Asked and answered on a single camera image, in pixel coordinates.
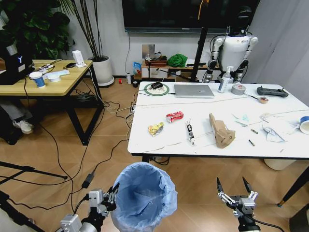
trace yellow wrapper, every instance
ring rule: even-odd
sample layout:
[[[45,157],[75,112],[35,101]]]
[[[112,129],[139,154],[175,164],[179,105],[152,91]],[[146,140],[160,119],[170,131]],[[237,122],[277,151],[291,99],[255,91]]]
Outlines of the yellow wrapper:
[[[163,122],[160,122],[160,123],[158,123],[158,124],[150,125],[150,126],[148,127],[148,132],[149,132],[153,137],[155,137],[157,134],[159,134],[159,133],[163,130],[163,125],[164,125]]]

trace computer mouse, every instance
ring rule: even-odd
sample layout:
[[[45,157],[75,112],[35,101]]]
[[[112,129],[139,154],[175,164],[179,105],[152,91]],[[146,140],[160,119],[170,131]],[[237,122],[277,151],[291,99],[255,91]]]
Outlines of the computer mouse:
[[[151,85],[151,88],[156,89],[156,88],[161,88],[163,84],[161,82],[155,82]]]

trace sneaker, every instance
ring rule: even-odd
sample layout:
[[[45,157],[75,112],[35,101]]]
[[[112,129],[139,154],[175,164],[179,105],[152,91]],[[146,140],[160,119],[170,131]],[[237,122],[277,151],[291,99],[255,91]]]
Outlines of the sneaker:
[[[16,122],[13,120],[13,126],[21,129],[24,134],[31,134],[33,132],[33,125],[28,123],[27,121],[21,120],[20,122]]]

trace laptop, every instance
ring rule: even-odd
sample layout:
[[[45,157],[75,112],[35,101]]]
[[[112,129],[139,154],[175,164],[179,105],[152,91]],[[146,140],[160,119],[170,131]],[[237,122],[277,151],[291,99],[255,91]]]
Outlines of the laptop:
[[[174,85],[177,98],[214,98],[214,94],[206,85]]]

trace tv screen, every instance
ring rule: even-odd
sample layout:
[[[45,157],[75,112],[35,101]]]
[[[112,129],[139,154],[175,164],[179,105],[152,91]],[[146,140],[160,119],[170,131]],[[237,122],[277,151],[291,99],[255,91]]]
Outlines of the tv screen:
[[[252,12],[259,0],[212,0],[208,33],[225,33],[240,6]],[[126,32],[200,33],[198,21],[201,0],[122,0]],[[207,5],[202,4],[201,13]]]

